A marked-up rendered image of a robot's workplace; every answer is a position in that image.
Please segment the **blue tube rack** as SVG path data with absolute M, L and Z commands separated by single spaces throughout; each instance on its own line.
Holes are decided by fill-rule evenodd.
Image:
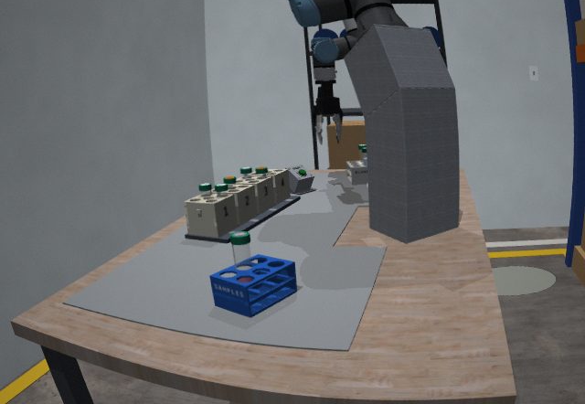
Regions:
M 249 270 L 236 270 L 233 265 L 209 275 L 217 307 L 251 318 L 297 292 L 296 272 L 289 260 L 260 254 L 251 257 L 251 261 L 253 260 L 258 260 L 259 263 L 252 262 Z M 237 275 L 221 277 L 224 273 Z M 254 280 L 238 282 L 241 278 Z

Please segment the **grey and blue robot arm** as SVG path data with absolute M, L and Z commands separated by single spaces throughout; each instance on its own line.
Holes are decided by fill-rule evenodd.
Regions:
M 311 40 L 315 80 L 336 79 L 334 59 L 344 59 L 374 24 L 408 27 L 397 15 L 390 0 L 289 0 L 289 4 L 302 27 L 316 27 L 340 20 L 344 22 L 346 37 L 317 37 Z

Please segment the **grey bench mat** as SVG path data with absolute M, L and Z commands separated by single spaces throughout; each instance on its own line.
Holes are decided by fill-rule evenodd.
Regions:
M 187 226 L 63 304 L 180 333 L 297 349 L 349 351 L 387 247 L 334 247 L 368 184 L 312 173 L 313 192 L 249 230 L 250 256 L 295 261 L 297 292 L 249 318 L 217 307 L 209 275 L 235 265 L 231 243 L 186 239 Z

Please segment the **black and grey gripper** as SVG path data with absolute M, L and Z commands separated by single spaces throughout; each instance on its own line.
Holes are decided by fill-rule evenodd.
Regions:
M 317 132 L 317 136 L 318 136 L 318 140 L 319 140 L 320 144 L 322 144 L 322 141 L 323 141 L 323 137 L 322 137 L 321 132 L 323 131 L 322 130 L 322 123 L 324 122 L 323 115 L 321 115 L 321 114 L 333 114 L 334 115 L 332 119 L 335 122 L 336 138 L 337 138 L 337 141 L 339 144 L 340 144 L 340 140 L 341 140 L 343 112 L 340 108 L 339 98 L 334 97 L 333 83 L 332 82 L 336 83 L 336 80 L 329 80 L 329 82 L 326 82 L 323 80 L 316 80 L 315 81 L 315 84 L 321 84 L 321 97 L 316 98 L 316 102 L 318 104 L 316 103 L 317 105 L 316 106 L 314 105 L 314 110 L 313 110 L 314 126 L 315 126 L 315 130 Z M 324 95 L 323 95 L 323 86 L 324 86 Z M 324 96 L 324 98 L 323 98 L 323 96 Z M 320 112 L 319 112 L 318 105 L 320 105 Z M 321 111 L 321 109 L 322 109 L 322 111 Z M 318 112 L 319 112 L 319 114 L 318 114 Z M 322 118 L 322 123 L 321 123 L 321 118 Z M 339 124 L 337 124 L 337 121 Z M 320 125 L 321 125 L 321 128 L 320 128 Z M 339 125 L 341 127 L 341 130 L 339 130 Z

